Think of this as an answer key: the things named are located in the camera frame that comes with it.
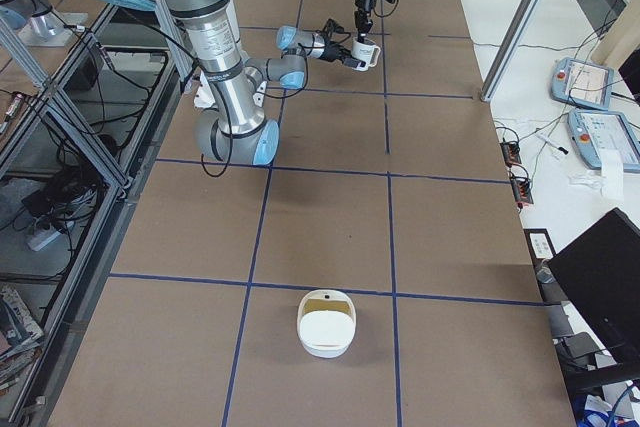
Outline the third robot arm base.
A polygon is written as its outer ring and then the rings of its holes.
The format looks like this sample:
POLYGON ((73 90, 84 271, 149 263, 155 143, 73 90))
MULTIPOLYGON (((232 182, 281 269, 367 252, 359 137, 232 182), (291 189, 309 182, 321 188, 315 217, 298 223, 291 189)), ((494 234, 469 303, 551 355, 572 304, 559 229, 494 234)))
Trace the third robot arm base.
POLYGON ((59 12, 49 0, 1 0, 1 18, 27 46, 63 47, 88 14, 59 12))

